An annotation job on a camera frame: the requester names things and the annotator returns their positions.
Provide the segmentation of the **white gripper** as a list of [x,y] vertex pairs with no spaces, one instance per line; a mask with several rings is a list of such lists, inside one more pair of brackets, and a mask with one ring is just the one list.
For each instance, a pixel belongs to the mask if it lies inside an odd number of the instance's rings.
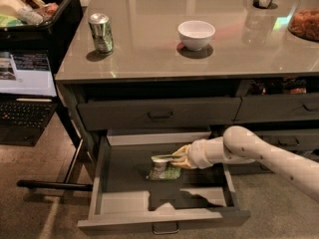
[[187,156],[188,160],[173,161],[171,164],[183,169],[205,169],[212,166],[206,155],[206,140],[196,140],[191,145],[187,144],[179,148],[172,155],[175,157]]

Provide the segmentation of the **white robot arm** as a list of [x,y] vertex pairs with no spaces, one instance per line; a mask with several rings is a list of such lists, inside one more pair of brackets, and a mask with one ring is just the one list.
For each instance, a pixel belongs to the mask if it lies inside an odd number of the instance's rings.
[[258,161],[303,193],[319,201],[319,163],[271,145],[242,126],[229,127],[221,137],[200,139],[172,154],[172,165],[208,168],[217,163]]

